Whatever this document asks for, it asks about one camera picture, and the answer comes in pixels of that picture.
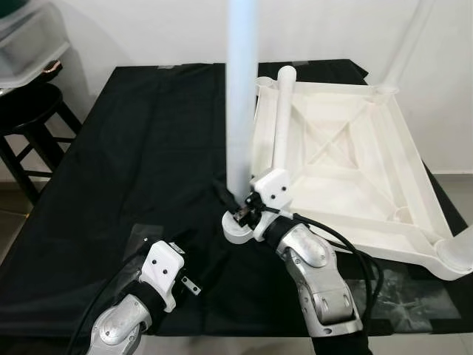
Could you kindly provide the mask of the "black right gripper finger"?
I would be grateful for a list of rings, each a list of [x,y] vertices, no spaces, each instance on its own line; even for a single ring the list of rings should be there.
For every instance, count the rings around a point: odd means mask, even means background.
[[[223,204],[224,209],[232,215],[237,215],[241,207],[240,204],[234,199],[232,192],[227,189],[225,183],[220,180],[213,180],[213,190],[217,196],[217,199]]]

